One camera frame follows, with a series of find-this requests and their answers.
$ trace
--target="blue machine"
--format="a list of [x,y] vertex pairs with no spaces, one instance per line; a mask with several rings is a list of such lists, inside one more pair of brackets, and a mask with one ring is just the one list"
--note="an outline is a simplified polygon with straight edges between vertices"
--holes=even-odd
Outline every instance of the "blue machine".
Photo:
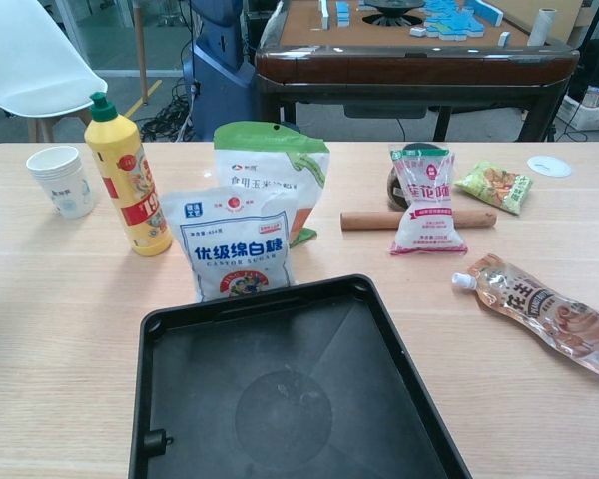
[[189,0],[204,21],[184,65],[193,85],[193,128],[197,140],[210,141],[215,129],[241,120],[255,120],[255,68],[244,61],[240,15],[243,0]]

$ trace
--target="corn starch bag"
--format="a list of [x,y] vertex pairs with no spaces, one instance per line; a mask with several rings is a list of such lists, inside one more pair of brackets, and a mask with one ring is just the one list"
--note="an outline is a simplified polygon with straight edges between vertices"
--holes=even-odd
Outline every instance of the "corn starch bag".
[[293,242],[321,196],[330,161],[326,144],[274,123],[235,122],[216,129],[214,147],[220,185],[298,198]]
[[289,258],[293,196],[228,186],[169,193],[160,200],[193,269],[198,301],[294,283]]

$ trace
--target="white snack bag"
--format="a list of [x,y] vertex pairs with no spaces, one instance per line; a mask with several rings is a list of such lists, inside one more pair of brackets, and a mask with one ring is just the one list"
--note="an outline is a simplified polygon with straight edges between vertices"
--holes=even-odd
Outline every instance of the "white snack bag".
[[448,150],[391,148],[390,157],[409,207],[401,217],[392,254],[468,251],[452,218],[452,167]]
[[220,185],[287,191],[298,198],[293,242],[325,185],[330,151],[324,141],[273,123],[235,122],[216,129],[214,148]]
[[193,269],[198,301],[294,283],[289,258],[293,196],[233,186],[169,193],[160,202]]

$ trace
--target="packaged food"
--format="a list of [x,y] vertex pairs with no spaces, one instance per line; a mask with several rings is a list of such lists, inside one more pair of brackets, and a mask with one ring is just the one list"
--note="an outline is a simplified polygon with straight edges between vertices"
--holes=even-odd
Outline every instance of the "packaged food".
[[173,237],[164,219],[138,127],[104,93],[91,95],[93,121],[84,134],[131,248],[154,256],[171,246]]
[[477,292],[486,306],[523,324],[553,349],[599,374],[599,311],[543,285],[489,254],[452,282]]
[[293,284],[292,195],[232,186],[169,193],[161,200],[193,269],[199,301]]
[[521,204],[532,186],[532,179],[507,172],[490,162],[480,162],[455,184],[483,202],[519,215]]
[[452,218],[452,153],[391,148],[390,156],[409,204],[390,252],[467,252]]
[[273,123],[235,122],[216,129],[214,148],[220,185],[297,196],[293,242],[323,191],[330,160],[326,144]]

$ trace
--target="cardboard box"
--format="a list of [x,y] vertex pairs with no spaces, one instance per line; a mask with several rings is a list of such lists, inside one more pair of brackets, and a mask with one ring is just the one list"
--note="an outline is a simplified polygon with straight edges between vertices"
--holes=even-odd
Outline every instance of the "cardboard box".
[[563,99],[557,116],[579,131],[599,130],[599,108],[584,107],[568,96]]

